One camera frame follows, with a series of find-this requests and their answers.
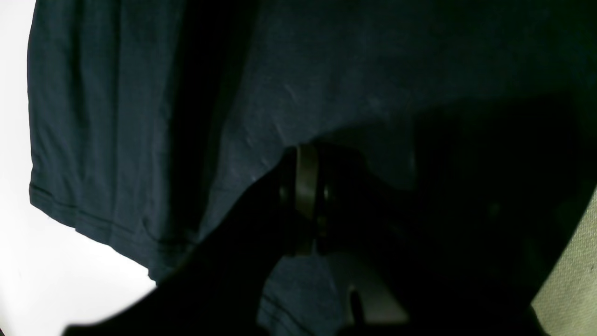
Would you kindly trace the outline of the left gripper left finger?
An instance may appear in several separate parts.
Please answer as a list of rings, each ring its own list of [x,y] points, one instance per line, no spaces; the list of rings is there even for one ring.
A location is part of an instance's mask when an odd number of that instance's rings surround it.
[[[224,220],[149,295],[65,336],[267,336],[257,314],[267,277],[286,253],[296,155],[251,185]]]

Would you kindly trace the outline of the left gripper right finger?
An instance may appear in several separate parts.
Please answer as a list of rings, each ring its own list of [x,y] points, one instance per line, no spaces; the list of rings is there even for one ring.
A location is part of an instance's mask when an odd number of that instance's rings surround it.
[[[388,200],[360,154],[317,151],[317,250],[347,291],[340,336],[545,335],[524,288],[441,266],[416,193]]]

